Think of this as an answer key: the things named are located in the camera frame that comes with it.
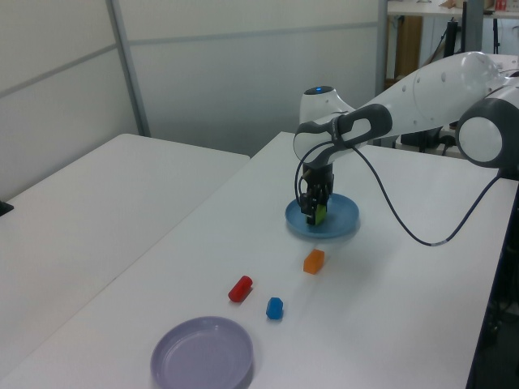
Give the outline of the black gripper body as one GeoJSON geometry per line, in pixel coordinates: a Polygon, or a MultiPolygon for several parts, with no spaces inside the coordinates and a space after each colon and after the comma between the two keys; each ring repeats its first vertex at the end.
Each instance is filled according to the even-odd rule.
{"type": "Polygon", "coordinates": [[[302,179],[306,183],[305,192],[311,190],[326,189],[328,193],[333,192],[334,174],[333,164],[328,164],[320,168],[311,167],[309,164],[302,165],[302,179]]]}

